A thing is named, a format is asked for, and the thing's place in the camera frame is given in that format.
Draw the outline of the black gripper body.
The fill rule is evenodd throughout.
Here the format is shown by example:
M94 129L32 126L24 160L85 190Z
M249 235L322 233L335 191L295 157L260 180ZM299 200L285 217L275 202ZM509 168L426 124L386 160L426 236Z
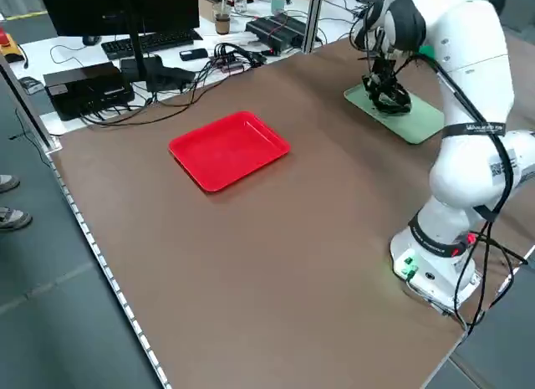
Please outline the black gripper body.
M385 82L395 74L395 59L378 55L374 58L370 77L374 82Z

